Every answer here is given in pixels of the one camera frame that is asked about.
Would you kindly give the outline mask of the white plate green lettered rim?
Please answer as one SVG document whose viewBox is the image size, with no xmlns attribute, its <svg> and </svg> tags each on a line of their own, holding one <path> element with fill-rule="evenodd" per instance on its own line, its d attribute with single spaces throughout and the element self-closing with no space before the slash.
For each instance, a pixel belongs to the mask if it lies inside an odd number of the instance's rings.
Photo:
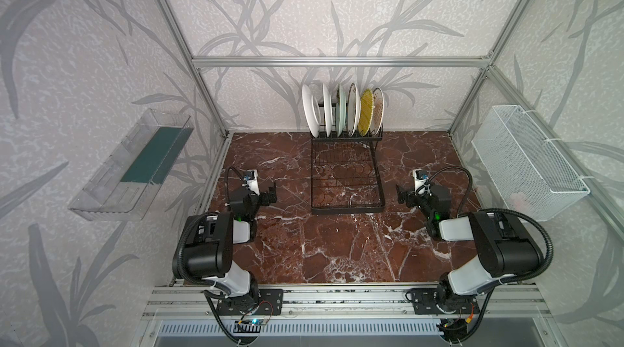
<svg viewBox="0 0 624 347">
<path fill-rule="evenodd" d="M 333 106 L 332 106 L 332 95 L 326 85 L 323 85 L 323 110 L 324 110 L 324 119 L 325 119 L 325 132 L 326 137 L 330 138 L 332 134 L 333 127 Z"/>
</svg>

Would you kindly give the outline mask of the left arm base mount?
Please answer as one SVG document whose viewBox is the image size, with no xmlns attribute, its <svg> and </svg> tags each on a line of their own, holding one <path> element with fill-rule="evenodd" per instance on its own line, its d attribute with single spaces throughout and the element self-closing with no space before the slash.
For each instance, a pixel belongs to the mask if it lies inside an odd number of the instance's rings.
<svg viewBox="0 0 624 347">
<path fill-rule="evenodd" d="M 280 315 L 284 303 L 284 290 L 260 289 L 252 296 L 247 294 L 236 298 L 220 300 L 216 306 L 219 315 L 238 315 L 247 313 L 259 315 Z"/>
</svg>

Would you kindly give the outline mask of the pink object in basket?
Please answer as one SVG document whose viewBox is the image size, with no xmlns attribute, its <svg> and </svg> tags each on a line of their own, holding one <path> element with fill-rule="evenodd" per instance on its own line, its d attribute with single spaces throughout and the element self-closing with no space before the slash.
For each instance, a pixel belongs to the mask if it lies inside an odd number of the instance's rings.
<svg viewBox="0 0 624 347">
<path fill-rule="evenodd" d="M 510 194 L 510 207 L 518 212 L 524 211 L 530 207 L 531 202 L 523 192 Z"/>
</svg>

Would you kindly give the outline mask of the aluminium cage frame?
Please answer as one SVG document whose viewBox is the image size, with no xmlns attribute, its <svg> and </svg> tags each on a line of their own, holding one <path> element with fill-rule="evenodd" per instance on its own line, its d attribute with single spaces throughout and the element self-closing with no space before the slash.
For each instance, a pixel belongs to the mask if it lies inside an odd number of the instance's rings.
<svg viewBox="0 0 624 347">
<path fill-rule="evenodd" d="M 536 123 L 537 128 L 551 137 L 555 147 L 559 149 L 577 173 L 588 175 L 588 169 L 574 156 L 570 147 L 565 142 L 555 139 L 552 126 L 538 114 L 533 105 L 528 103 L 523 94 L 512 87 L 509 79 L 496 66 L 496 62 L 508 46 L 513 33 L 520 26 L 521 20 L 535 1 L 518 0 L 516 2 L 492 50 L 485 56 L 209 56 L 207 58 L 195 58 L 191 55 L 189 46 L 182 36 L 180 25 L 176 21 L 170 2 L 168 0 L 155 0 L 167 27 L 173 34 L 175 43 L 181 51 L 186 68 L 191 72 L 197 87 L 204 94 L 204 100 L 214 113 L 219 112 L 215 106 L 215 100 L 211 98 L 198 72 L 198 69 L 203 66 L 208 68 L 478 68 L 478 77 L 471 85 L 469 94 L 460 106 L 460 111 L 451 124 L 450 131 L 454 131 L 458 127 L 469 106 L 475 101 L 484 81 L 489 79 L 497 85 L 510 103 L 523 108 L 525 113 Z"/>
</svg>

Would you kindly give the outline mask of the black wire dish rack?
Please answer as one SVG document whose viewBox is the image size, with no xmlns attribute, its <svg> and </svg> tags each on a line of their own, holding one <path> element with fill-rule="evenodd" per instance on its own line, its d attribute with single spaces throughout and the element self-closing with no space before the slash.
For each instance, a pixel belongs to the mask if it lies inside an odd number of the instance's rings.
<svg viewBox="0 0 624 347">
<path fill-rule="evenodd" d="M 384 133 L 326 136 L 320 125 L 310 152 L 310 205 L 315 215 L 380 213 L 385 195 L 376 149 Z"/>
</svg>

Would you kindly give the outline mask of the large white orange sunburst plate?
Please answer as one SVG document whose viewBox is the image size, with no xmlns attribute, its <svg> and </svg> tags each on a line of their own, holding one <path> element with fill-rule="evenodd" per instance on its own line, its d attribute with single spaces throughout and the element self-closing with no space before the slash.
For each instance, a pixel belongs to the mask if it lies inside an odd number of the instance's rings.
<svg viewBox="0 0 624 347">
<path fill-rule="evenodd" d="M 348 107 L 347 107 L 347 131 L 350 137 L 354 136 L 358 129 L 361 114 L 361 100 L 358 88 L 355 83 L 349 87 Z"/>
</svg>

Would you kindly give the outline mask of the white plate grey flower outline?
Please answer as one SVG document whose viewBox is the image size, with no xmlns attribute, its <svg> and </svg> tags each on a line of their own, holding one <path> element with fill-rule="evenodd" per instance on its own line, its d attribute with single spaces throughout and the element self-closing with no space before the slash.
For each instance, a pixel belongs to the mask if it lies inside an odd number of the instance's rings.
<svg viewBox="0 0 624 347">
<path fill-rule="evenodd" d="M 317 116 L 319 109 L 318 101 L 315 99 L 308 85 L 302 87 L 302 103 L 310 133 L 313 137 L 318 137 L 320 131 L 320 123 Z"/>
</svg>

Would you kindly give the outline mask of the clear plastic wall bin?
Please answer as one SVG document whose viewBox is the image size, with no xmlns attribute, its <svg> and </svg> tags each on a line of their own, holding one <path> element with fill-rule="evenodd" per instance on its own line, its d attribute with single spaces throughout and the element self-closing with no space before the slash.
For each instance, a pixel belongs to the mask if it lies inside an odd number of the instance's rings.
<svg viewBox="0 0 624 347">
<path fill-rule="evenodd" d="M 142 220 L 193 131 L 190 115 L 146 110 L 68 209 L 88 221 Z"/>
</svg>

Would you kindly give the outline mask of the mint green flower plate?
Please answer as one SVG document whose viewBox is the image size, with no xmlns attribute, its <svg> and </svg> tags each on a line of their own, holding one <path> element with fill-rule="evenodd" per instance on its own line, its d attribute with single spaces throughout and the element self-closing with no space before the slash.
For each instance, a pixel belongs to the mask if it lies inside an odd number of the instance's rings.
<svg viewBox="0 0 624 347">
<path fill-rule="evenodd" d="M 339 84 L 337 87 L 336 104 L 336 136 L 340 137 L 346 127 L 347 102 L 348 97 L 344 87 Z"/>
</svg>

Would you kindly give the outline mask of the small white orange sunburst plate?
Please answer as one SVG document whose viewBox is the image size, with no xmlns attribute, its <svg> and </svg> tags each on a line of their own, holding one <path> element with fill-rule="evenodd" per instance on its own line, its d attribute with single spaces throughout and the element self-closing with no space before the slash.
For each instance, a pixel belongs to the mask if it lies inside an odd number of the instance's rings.
<svg viewBox="0 0 624 347">
<path fill-rule="evenodd" d="M 384 94 L 380 88 L 375 88 L 373 94 L 373 112 L 370 124 L 370 135 L 375 137 L 381 129 L 384 117 Z"/>
</svg>

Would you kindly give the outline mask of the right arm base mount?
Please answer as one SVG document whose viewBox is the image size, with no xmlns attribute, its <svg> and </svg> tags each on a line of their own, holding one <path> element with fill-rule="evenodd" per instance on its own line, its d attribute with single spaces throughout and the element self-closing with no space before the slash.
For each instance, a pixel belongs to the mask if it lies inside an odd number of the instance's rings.
<svg viewBox="0 0 624 347">
<path fill-rule="evenodd" d="M 477 315 L 480 312 L 476 296 L 443 293 L 441 289 L 410 289 L 405 299 L 416 315 Z"/>
</svg>

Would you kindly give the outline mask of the yellow green woven plate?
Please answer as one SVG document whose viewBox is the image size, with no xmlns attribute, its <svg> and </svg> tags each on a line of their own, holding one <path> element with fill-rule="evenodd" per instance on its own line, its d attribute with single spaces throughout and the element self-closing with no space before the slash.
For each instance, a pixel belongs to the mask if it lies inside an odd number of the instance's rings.
<svg viewBox="0 0 624 347">
<path fill-rule="evenodd" d="M 374 96 L 372 90 L 367 89 L 362 93 L 361 97 L 360 118 L 357 126 L 359 134 L 364 137 L 371 128 L 372 115 L 374 111 Z"/>
</svg>

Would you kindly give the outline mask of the aluminium front rail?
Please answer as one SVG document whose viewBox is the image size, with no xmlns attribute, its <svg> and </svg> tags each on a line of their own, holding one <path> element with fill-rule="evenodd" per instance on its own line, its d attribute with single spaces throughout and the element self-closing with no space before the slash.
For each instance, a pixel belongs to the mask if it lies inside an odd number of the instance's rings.
<svg viewBox="0 0 624 347">
<path fill-rule="evenodd" d="M 262 318 L 277 319 L 408 319 L 446 318 L 431 303 L 407 300 L 412 289 L 434 289 L 426 283 L 263 285 L 281 289 L 280 298 L 263 298 L 255 311 Z M 211 319 L 202 287 L 155 288 L 141 318 Z M 486 318 L 551 318 L 553 315 L 536 285 L 496 288 Z"/>
</svg>

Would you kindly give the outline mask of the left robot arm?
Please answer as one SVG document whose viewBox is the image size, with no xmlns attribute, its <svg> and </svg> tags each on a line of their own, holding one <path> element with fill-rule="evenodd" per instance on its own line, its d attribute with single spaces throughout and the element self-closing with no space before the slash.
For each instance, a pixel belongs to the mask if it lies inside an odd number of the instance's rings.
<svg viewBox="0 0 624 347">
<path fill-rule="evenodd" d="M 243 270 L 233 260 L 235 245 L 251 243 L 258 231 L 257 214 L 261 207 L 277 202 L 276 186 L 262 192 L 258 171 L 243 172 L 229 167 L 241 181 L 241 187 L 225 189 L 225 212 L 206 212 L 190 216 L 172 259 L 172 272 L 177 280 L 210 288 L 208 296 L 232 304 L 256 305 L 260 300 L 258 282 L 251 272 Z"/>
</svg>

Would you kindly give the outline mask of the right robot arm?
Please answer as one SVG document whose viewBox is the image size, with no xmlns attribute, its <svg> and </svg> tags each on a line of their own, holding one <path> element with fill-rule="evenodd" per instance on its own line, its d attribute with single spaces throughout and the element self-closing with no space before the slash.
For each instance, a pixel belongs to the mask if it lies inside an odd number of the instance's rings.
<svg viewBox="0 0 624 347">
<path fill-rule="evenodd" d="M 461 171 L 468 179 L 455 217 L 450 214 L 450 190 L 434 182 L 446 171 Z M 430 238 L 472 241 L 477 251 L 469 262 L 440 277 L 433 302 L 442 312 L 453 314 L 473 303 L 478 295 L 492 293 L 497 286 L 532 280 L 552 264 L 553 241 L 533 218 L 505 208 L 464 212 L 473 188 L 473 176 L 466 168 L 448 166 L 432 175 L 415 169 L 413 177 L 413 189 L 396 187 L 399 204 L 422 212 Z"/>
</svg>

